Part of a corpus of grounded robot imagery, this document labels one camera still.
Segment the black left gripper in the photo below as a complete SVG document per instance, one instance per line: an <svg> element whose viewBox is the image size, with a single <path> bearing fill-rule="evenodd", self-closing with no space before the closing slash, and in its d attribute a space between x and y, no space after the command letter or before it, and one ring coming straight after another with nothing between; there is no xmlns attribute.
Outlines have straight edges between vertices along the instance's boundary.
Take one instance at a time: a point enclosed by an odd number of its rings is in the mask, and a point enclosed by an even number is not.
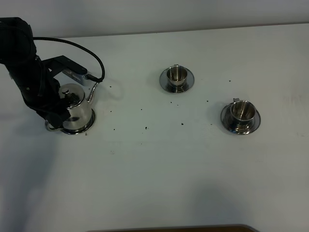
<svg viewBox="0 0 309 232"><path fill-rule="evenodd" d="M87 69L66 56L41 60L38 56L28 62L10 65L8 71L21 91L25 104L48 120L55 129L71 117L70 100L60 98L59 82L54 78L64 69L86 74Z"/></svg>

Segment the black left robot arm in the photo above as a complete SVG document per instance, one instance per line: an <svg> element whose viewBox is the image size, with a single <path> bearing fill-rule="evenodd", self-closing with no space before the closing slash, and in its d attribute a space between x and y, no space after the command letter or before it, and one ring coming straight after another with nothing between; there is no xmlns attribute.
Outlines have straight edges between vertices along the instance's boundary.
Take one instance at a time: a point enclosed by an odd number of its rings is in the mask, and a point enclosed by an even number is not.
<svg viewBox="0 0 309 232"><path fill-rule="evenodd" d="M25 104L44 118L51 130L84 131L93 124L92 109L76 84L61 86L54 78L68 70L87 70L66 56L41 60L30 26L18 17L0 20L0 62L19 88Z"/></svg>

